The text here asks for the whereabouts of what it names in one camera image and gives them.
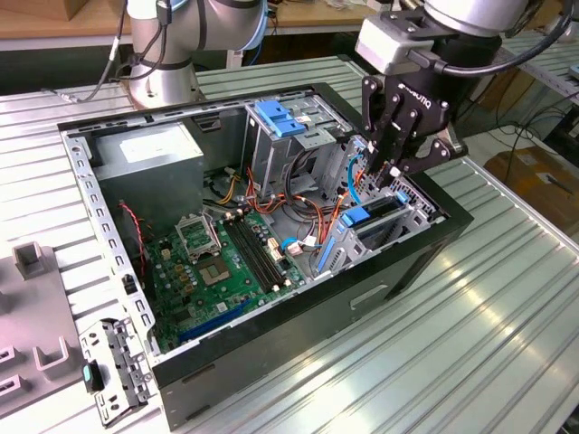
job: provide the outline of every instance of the blue pcie slot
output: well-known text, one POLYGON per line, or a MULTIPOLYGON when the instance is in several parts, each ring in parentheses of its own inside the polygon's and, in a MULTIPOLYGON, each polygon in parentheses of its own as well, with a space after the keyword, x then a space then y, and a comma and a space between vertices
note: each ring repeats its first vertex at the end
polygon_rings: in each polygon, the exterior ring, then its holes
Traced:
POLYGON ((179 344, 182 344, 183 342, 188 341, 189 339, 195 339, 196 337, 204 335, 205 333, 210 332, 214 328, 217 328, 219 326, 222 326, 223 324, 229 323, 231 320, 235 319, 236 317, 243 315, 243 308, 246 307, 250 302, 251 302, 250 299, 245 300, 243 303, 234 307, 229 312, 225 312, 219 316, 216 316, 215 318, 210 319, 209 321, 206 321, 206 322, 204 322, 200 325, 197 325, 193 328, 190 328, 186 332, 183 332, 182 334, 180 334, 178 336, 179 344))

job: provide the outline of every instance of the ram slot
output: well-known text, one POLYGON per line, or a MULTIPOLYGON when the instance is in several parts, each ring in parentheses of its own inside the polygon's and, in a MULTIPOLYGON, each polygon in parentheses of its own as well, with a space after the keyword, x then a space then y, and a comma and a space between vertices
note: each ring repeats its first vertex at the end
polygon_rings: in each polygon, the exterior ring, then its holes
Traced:
POLYGON ((283 283, 283 276, 275 267, 273 259, 267 255, 245 222, 227 222, 224 227, 264 292, 269 293, 274 286, 283 283))

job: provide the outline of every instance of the green component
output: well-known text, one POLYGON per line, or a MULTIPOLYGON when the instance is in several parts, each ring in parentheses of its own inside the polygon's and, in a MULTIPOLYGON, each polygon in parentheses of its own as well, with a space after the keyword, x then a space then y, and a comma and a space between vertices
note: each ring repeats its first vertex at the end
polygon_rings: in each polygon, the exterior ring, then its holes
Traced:
MULTIPOLYGON (((269 230, 263 229, 265 223, 258 213, 250 212, 245 221, 250 228, 265 233, 268 238, 272 237, 269 230)), ((209 241, 203 225, 199 224, 199 230, 196 224, 191 228, 185 228, 184 236, 188 246, 203 245, 209 241)), ((223 225, 216 222, 214 228, 222 243, 219 258, 210 257, 196 264, 191 263, 176 231, 145 246, 153 264, 156 294, 155 300, 149 299, 149 305, 155 314, 157 321, 155 336, 163 353, 180 345, 178 336, 183 332, 226 313, 244 300, 251 300, 243 309, 243 313, 247 313, 288 294, 303 282, 295 263, 288 258, 291 267, 285 271, 285 277, 289 279, 291 285, 280 288, 279 292, 266 294, 243 262, 242 255, 233 245, 223 225), (161 250, 167 247, 167 242, 171 246, 171 257, 164 260, 161 250), (223 264, 229 270, 230 277, 226 277, 227 272, 221 269, 223 264), (207 279, 214 281, 220 278, 223 280, 216 281, 213 285, 205 284, 207 279)))
POLYGON ((205 232, 205 227, 201 222, 196 222, 181 230, 183 236, 187 240, 187 247, 189 249, 199 249, 211 242, 211 238, 205 232))

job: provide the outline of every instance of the motherboard chip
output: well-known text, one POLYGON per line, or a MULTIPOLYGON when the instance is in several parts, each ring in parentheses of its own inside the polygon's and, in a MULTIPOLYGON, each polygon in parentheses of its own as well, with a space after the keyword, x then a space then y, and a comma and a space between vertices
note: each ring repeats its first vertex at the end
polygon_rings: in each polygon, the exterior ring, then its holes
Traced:
POLYGON ((220 256, 215 256, 200 262, 197 265, 197 271, 201 274, 207 287, 232 276, 232 273, 227 268, 227 264, 220 256))

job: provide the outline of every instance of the metal table surface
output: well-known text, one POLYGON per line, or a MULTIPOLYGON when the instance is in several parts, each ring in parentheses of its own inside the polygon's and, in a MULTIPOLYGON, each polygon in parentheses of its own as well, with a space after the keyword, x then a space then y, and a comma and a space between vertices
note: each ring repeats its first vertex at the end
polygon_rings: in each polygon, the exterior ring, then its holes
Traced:
MULTIPOLYGON (((522 32, 514 38, 505 39, 498 59, 505 60, 534 47, 545 36, 539 32, 522 32)), ((579 92, 579 80, 568 73, 569 67, 579 64, 579 41, 554 43, 531 61, 519 65, 519 69, 541 81, 550 89, 568 97, 579 92)), ((571 99, 579 103, 579 96, 571 99)))
MULTIPOLYGON (((199 78, 209 97, 327 81, 359 108, 361 75, 326 58, 199 78)), ((79 331, 122 310, 54 124, 129 110, 116 85, 79 106, 0 99, 0 254, 53 246, 79 331)), ((558 429, 579 402, 579 249, 469 159, 431 176, 475 221, 413 287, 177 432, 558 429)), ((0 421, 39 431, 102 432, 82 383, 0 421)), ((160 400, 110 431, 167 432, 160 400)))

